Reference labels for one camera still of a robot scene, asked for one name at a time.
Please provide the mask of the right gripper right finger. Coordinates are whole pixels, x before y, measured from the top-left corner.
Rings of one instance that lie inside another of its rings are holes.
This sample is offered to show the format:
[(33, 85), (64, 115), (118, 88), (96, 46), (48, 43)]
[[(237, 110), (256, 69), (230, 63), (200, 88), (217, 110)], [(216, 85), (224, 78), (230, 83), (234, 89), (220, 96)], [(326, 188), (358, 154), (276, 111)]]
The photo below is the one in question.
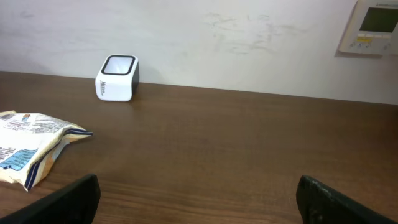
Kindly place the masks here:
[(296, 202), (304, 224), (397, 224), (308, 175), (300, 178)]

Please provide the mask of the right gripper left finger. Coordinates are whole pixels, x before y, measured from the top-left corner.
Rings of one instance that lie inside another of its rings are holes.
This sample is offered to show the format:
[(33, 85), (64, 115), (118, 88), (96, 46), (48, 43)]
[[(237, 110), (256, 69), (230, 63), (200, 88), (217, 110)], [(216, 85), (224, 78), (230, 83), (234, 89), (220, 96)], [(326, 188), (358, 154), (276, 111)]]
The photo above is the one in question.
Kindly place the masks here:
[(100, 202), (98, 178), (88, 174), (52, 194), (1, 218), (1, 224), (91, 224)]

